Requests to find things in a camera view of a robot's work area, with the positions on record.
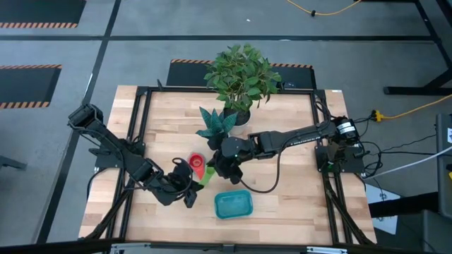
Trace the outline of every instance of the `green object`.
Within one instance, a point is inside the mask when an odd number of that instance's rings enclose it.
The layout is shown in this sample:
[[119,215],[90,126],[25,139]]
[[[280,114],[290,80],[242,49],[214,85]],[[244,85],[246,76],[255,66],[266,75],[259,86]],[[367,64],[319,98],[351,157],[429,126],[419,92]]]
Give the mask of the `green object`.
[[271,71],[268,59],[250,44],[246,43],[243,50],[240,45],[228,49],[207,65],[209,73],[204,76],[207,86],[218,91],[217,99],[225,102],[225,108],[249,111],[253,101],[260,103],[265,97],[267,103],[270,94],[278,92],[276,82],[281,81],[281,76]]
[[234,190],[215,196],[215,213],[220,219],[230,219],[250,215],[253,200],[247,190]]
[[200,185],[206,186],[212,176],[215,174],[215,169],[212,167],[206,167],[206,171],[204,172],[204,176],[199,182]]
[[225,118],[223,112],[218,115],[215,109],[212,111],[212,114],[202,107],[199,107],[199,110],[201,111],[201,116],[203,117],[204,123],[206,123],[207,129],[204,131],[196,131],[196,134],[203,138],[227,136],[227,133],[231,131],[232,127],[234,127],[237,119],[237,113]]

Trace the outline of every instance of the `yellow cable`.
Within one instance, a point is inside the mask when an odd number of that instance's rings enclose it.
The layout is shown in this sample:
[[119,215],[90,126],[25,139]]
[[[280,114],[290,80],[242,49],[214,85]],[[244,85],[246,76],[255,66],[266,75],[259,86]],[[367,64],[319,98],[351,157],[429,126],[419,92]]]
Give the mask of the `yellow cable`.
[[[286,1],[288,1],[289,3],[295,5],[296,7],[298,7],[300,10],[303,10],[304,12],[307,12],[307,13],[309,13],[309,14],[312,13],[311,11],[306,10],[305,8],[299,6],[298,4],[296,4],[296,3],[294,3],[294,2],[292,2],[292,1],[290,1],[290,0],[286,0]],[[353,4],[350,4],[349,6],[345,7],[344,9],[342,9],[342,10],[340,10],[340,11],[336,11],[336,12],[333,12],[333,13],[318,13],[318,12],[315,12],[315,15],[319,15],[319,16],[331,16],[331,15],[336,15],[336,14],[339,14],[339,13],[341,13],[341,12],[347,10],[348,8],[353,7],[355,4],[358,4],[360,1],[362,1],[362,0],[356,1],[356,2],[354,2]]]
[[410,110],[410,111],[407,111],[407,112],[405,112],[405,113],[402,113],[402,114],[399,114],[399,115],[397,115],[397,116],[384,116],[384,115],[382,115],[382,114],[380,114],[380,112],[378,112],[377,111],[377,116],[376,116],[376,119],[377,119],[377,121],[381,121],[381,120],[384,120],[384,119],[397,119],[397,118],[399,118],[399,117],[402,117],[402,116],[406,116],[406,115],[408,115],[408,114],[411,114],[411,113],[413,113],[414,111],[418,111],[419,109],[423,109],[423,108],[426,108],[426,107],[428,107],[428,106],[431,106],[431,105],[435,105],[436,103],[440,103],[440,102],[442,102],[442,101],[444,101],[445,99],[448,99],[448,98],[450,98],[450,97],[452,97],[452,95],[447,95],[447,96],[445,96],[445,97],[442,97],[441,99],[438,99],[437,101],[435,101],[435,102],[432,102],[432,103],[429,103],[429,104],[426,104],[426,105],[424,105],[424,106],[420,106],[420,107],[417,107],[417,108],[415,108],[415,109],[412,109],[412,110]]

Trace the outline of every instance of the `green plant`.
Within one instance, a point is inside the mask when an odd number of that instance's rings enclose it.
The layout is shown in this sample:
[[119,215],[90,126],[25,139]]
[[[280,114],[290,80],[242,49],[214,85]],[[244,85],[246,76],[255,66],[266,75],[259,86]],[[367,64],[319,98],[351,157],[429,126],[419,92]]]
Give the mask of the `green plant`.
[[204,123],[206,123],[207,129],[204,131],[196,131],[196,134],[203,138],[227,136],[227,133],[231,131],[232,127],[234,127],[235,120],[237,119],[237,113],[225,118],[223,112],[218,115],[215,109],[212,114],[202,107],[199,107],[199,111],[201,111],[201,116],[203,117]]
[[250,44],[228,47],[221,52],[212,64],[208,64],[209,73],[204,77],[207,86],[213,86],[220,94],[217,99],[225,102],[225,108],[236,111],[248,111],[253,101],[278,92],[273,82],[280,82],[281,76],[271,71],[267,58]]

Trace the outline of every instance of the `red object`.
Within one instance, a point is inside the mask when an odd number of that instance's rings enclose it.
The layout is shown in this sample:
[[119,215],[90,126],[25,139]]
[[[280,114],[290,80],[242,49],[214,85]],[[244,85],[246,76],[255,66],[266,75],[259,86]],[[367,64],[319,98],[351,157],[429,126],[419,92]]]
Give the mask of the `red object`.
[[204,176],[204,157],[200,154],[193,153],[190,155],[189,164],[201,180]]

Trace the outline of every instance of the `white cable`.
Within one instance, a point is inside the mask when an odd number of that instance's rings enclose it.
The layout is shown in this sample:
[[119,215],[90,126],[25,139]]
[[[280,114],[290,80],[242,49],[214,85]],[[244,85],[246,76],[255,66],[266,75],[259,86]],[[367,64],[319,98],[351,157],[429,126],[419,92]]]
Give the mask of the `white cable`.
[[391,169],[391,170],[385,171],[385,172],[383,172],[383,173],[376,174],[375,176],[370,176],[370,177],[366,177],[366,178],[363,178],[363,179],[365,179],[365,180],[367,180],[367,179],[372,179],[372,178],[375,178],[375,177],[377,177],[377,176],[383,176],[384,174],[388,174],[388,173],[397,171],[397,170],[399,170],[399,169],[404,169],[404,168],[411,167],[411,166],[414,166],[414,165],[419,164],[419,163],[423,163],[423,162],[425,162],[425,161],[427,161],[427,160],[429,160],[429,159],[433,159],[433,158],[435,158],[435,157],[438,157],[439,155],[442,155],[443,153],[448,152],[449,150],[452,150],[452,146],[450,146],[449,148],[447,148],[447,149],[445,149],[445,150],[442,150],[442,151],[438,152],[438,153],[435,154],[435,155],[432,155],[432,156],[427,157],[427,158],[425,158],[425,159],[421,159],[420,161],[413,162],[413,163],[410,163],[410,164],[406,164],[405,166],[401,166],[401,167],[398,167],[398,168],[395,168],[395,169]]

